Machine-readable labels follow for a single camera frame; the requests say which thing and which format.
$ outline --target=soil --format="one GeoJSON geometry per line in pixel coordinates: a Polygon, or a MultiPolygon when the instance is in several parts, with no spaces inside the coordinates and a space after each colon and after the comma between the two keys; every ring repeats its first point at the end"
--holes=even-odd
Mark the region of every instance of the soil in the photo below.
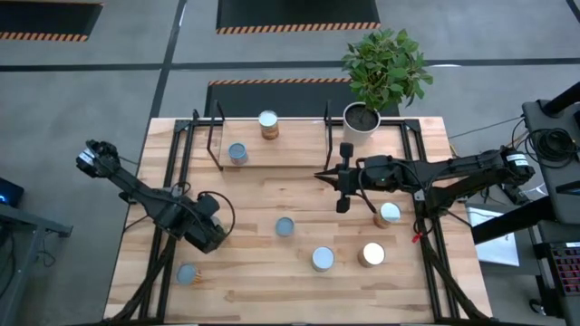
{"type": "Polygon", "coordinates": [[[344,116],[349,126],[359,131],[369,131],[374,129],[379,123],[377,115],[366,109],[363,105],[351,107],[344,116]]]}

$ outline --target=potted plant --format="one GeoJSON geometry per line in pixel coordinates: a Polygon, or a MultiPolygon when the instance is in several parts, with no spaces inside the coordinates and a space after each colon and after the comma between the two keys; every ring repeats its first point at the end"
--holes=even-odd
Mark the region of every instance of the potted plant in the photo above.
{"type": "Polygon", "coordinates": [[[343,57],[344,71],[353,79],[351,89],[357,102],[344,109],[344,141],[362,144],[379,128],[380,111],[396,110],[403,99],[411,105],[415,96],[425,94],[420,81],[433,83],[423,66],[419,45],[403,29],[366,34],[357,44],[348,44],[343,57]]]}

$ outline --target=white paper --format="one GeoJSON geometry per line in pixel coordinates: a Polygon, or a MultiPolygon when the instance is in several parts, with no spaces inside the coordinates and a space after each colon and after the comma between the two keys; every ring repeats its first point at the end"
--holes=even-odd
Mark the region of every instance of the white paper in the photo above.
{"type": "MultiPolygon", "coordinates": [[[[502,215],[503,213],[468,207],[468,218],[472,226],[487,222],[494,216],[502,215]]],[[[475,250],[481,262],[519,266],[516,238],[513,233],[478,244],[475,246],[475,250]]]]}

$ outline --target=green leaves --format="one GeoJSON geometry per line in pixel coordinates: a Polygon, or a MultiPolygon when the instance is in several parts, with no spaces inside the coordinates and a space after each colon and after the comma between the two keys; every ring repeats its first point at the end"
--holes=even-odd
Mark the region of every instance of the green leaves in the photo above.
{"type": "Polygon", "coordinates": [[[350,87],[357,99],[370,110],[383,110],[405,98],[411,105],[415,97],[425,95],[420,82],[433,83],[422,69],[425,60],[419,44],[405,30],[396,35],[391,29],[366,34],[360,42],[349,43],[348,51],[343,69],[353,79],[350,87]]]}

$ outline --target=white flower pot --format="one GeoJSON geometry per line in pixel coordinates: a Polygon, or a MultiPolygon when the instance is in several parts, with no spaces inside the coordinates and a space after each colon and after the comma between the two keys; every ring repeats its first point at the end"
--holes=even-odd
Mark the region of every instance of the white flower pot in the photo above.
{"type": "Polygon", "coordinates": [[[381,115],[379,114],[379,112],[374,112],[374,114],[377,115],[378,119],[377,119],[377,125],[371,130],[359,131],[359,130],[353,128],[351,125],[349,125],[348,121],[346,120],[346,111],[348,111],[350,108],[352,108],[354,106],[359,106],[359,105],[365,105],[365,104],[364,104],[364,102],[354,102],[354,103],[349,104],[346,107],[346,109],[344,109],[344,111],[343,111],[343,141],[350,142],[354,146],[364,144],[364,142],[381,125],[381,115]]]}

